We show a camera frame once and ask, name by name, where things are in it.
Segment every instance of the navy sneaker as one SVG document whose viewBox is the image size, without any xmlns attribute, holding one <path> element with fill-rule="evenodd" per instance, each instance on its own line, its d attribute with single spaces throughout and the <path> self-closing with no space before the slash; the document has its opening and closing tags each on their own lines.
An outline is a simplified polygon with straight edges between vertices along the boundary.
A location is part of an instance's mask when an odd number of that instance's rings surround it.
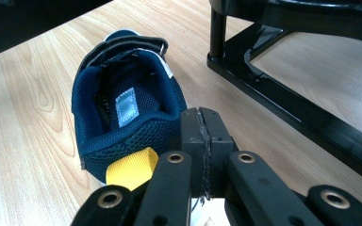
<svg viewBox="0 0 362 226">
<path fill-rule="evenodd" d="M 153 148 L 168 151 L 186 109 L 164 60 L 168 44 L 116 31 L 83 59 L 73 86 L 75 136 L 83 169 L 105 182 L 114 161 Z"/>
</svg>

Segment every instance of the yellow object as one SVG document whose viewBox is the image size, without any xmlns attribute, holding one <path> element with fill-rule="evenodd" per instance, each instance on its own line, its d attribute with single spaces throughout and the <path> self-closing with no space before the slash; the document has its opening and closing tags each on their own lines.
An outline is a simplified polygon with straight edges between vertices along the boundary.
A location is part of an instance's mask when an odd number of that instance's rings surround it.
<svg viewBox="0 0 362 226">
<path fill-rule="evenodd" d="M 107 184 L 132 191 L 152 178 L 157 161 L 157 153 L 150 147 L 123 157 L 108 166 Z"/>
</svg>

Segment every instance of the screw hole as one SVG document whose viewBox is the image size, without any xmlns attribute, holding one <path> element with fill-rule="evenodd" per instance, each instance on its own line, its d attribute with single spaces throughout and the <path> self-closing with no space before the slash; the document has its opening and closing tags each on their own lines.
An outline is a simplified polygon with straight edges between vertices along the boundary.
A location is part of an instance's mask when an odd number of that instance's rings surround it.
<svg viewBox="0 0 362 226">
<path fill-rule="evenodd" d="M 168 220 L 164 216 L 156 216 L 152 222 L 155 226 L 164 226 L 167 225 Z"/>
<path fill-rule="evenodd" d="M 241 162 L 244 162 L 244 163 L 253 163 L 253 162 L 255 162 L 255 158 L 253 156 L 251 156 L 250 154 L 248 154 L 248 153 L 241 153 L 238 156 L 238 159 Z"/>
<path fill-rule="evenodd" d="M 108 209 L 118 205 L 123 199 L 122 193 L 118 190 L 107 191 L 98 199 L 98 205 L 101 208 Z"/>
<path fill-rule="evenodd" d="M 332 205 L 338 209 L 347 209 L 351 206 L 351 204 L 345 197 L 341 196 L 335 191 L 324 190 L 321 193 L 321 197 L 329 205 Z"/>
<path fill-rule="evenodd" d="M 289 216 L 288 221 L 293 226 L 304 226 L 304 222 L 300 218 L 295 216 Z"/>
<path fill-rule="evenodd" d="M 173 153 L 167 157 L 167 161 L 171 163 L 180 163 L 184 161 L 184 156 L 178 153 Z"/>
</svg>

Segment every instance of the wooden table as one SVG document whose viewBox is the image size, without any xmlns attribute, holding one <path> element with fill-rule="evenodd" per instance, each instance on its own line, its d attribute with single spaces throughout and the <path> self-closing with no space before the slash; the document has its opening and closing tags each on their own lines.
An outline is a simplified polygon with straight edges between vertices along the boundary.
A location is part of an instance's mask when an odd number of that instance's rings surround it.
<svg viewBox="0 0 362 226">
<path fill-rule="evenodd" d="M 85 54 L 123 27 L 166 39 L 189 107 L 218 111 L 290 188 L 328 184 L 362 201 L 361 176 L 206 66 L 209 14 L 206 0 L 117 0 L 0 54 L 0 225 L 68 225 L 100 186 L 80 168 L 72 86 Z M 250 24 L 228 23 L 227 38 Z M 254 64 L 362 130 L 361 41 L 293 34 Z"/>
</svg>

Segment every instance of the dark background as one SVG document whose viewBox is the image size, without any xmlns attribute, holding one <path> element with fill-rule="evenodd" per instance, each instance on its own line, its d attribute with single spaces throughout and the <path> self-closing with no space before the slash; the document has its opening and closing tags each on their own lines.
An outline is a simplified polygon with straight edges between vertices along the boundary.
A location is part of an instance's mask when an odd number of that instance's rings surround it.
<svg viewBox="0 0 362 226">
<path fill-rule="evenodd" d="M 0 4 L 0 53 L 109 0 L 14 0 Z"/>
</svg>

